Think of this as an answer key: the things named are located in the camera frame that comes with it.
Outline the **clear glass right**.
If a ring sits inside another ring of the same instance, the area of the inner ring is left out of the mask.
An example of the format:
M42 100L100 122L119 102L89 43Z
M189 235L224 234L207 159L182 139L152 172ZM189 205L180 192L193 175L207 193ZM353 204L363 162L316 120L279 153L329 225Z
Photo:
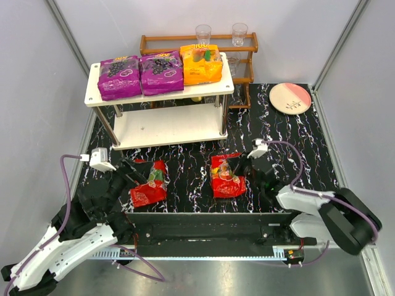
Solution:
M235 23L232 26L232 44L235 47L243 46L247 31L248 26L245 23Z

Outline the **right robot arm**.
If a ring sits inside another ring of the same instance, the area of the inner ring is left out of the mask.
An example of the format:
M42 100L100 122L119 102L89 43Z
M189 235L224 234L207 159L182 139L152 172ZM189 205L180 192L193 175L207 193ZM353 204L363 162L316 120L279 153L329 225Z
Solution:
M236 176L250 180L269 205L298 212L289 227L299 238L333 241L350 255L378 238L380 219L348 188L322 192L292 187L275 176L266 159L246 154L232 158L229 166Z

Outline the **purple candy bag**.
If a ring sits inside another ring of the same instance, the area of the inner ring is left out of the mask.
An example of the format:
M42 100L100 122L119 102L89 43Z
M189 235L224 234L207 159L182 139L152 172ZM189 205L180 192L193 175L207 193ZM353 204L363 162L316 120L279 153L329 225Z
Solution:
M143 55L140 78L144 96L184 90L183 62L178 51Z
M139 65L140 58L136 55L101 61L97 86L102 100L142 95Z

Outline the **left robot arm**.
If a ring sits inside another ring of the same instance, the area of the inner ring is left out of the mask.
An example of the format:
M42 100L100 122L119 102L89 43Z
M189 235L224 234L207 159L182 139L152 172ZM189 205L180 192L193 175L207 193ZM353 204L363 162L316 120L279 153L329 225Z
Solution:
M20 262L6 265L4 295L49 295L74 267L112 244L128 244L135 228L117 209L127 189L148 180L151 162L123 159L114 171L87 182L52 219L45 235Z

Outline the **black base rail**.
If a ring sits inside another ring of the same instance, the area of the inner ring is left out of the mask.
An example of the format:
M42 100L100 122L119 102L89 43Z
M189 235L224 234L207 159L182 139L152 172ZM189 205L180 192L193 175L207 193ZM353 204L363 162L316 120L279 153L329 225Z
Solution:
M130 213L139 240L248 240L272 245L314 245L290 228L292 213Z

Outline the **red candy bag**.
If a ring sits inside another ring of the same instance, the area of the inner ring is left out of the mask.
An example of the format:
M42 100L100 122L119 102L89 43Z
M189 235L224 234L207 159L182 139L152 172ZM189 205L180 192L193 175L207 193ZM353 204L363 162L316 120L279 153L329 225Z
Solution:
M210 182L215 199L238 197L246 192L244 176L236 176L229 160L239 157L241 153L214 155L211 157Z
M163 160L157 160L149 165L148 180L144 184L130 189L130 197L135 208L164 201L167 198L165 184L166 166Z

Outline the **clear glass left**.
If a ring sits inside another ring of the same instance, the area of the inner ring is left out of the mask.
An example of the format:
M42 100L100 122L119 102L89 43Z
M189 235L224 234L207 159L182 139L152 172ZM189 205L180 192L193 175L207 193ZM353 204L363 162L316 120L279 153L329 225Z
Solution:
M209 25L201 24L195 28L197 43L201 45L209 45L212 28Z

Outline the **orange mango candy bag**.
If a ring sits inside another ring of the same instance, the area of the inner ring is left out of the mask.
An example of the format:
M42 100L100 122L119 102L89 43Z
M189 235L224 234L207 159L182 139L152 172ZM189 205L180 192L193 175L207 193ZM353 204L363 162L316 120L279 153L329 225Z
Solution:
M223 62L215 44L190 44L180 47L185 86L216 83L222 79Z

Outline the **white two-tier shelf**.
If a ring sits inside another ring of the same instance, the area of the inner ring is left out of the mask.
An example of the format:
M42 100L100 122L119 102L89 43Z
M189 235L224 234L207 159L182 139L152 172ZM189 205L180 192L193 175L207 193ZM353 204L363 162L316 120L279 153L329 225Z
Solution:
M221 53L222 79L216 83L186 86L183 91L157 96L135 96L104 101L98 89L100 64L92 64L85 94L85 105L94 110L115 150L167 146L226 139L229 96L234 92L227 55ZM143 102L172 101L214 96L209 104L182 105L121 112L110 124L101 107Z

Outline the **pink cream ceramic plate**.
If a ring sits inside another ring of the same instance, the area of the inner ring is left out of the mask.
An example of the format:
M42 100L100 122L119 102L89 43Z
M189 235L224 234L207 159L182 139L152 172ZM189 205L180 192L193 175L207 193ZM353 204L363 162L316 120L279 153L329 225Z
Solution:
M277 111L286 115L300 115L312 104L310 94L293 83L275 85L269 92L269 101Z

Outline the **clear glass lower rack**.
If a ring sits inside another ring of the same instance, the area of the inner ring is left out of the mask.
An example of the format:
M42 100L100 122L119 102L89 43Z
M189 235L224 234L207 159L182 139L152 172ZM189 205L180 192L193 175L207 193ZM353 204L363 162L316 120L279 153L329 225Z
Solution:
M227 61L232 77L235 77L240 64L240 58L237 55L227 55Z

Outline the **brown wooden rack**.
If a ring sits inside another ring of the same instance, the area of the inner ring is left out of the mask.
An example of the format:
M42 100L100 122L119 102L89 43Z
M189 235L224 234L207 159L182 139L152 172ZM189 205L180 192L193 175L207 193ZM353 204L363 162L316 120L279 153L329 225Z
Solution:
M140 54L156 54L167 51L175 51L181 46L197 43L194 35L182 36L145 36L141 37L139 44ZM231 109L249 109L251 97L249 85L254 82L253 55L258 52L259 43L256 33L246 35L244 43L236 47L232 43L232 35L212 35L210 42L216 44L221 52L235 56L240 53L239 65L233 75L236 94L230 99Z

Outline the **clear glass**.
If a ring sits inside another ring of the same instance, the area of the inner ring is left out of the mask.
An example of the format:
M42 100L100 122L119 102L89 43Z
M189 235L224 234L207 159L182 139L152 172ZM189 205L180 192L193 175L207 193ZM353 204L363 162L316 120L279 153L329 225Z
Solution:
M209 45L212 28L209 25L201 24L195 28L197 43L201 45Z
M247 31L248 26L245 23L235 23L232 26L232 44L235 47L243 46Z

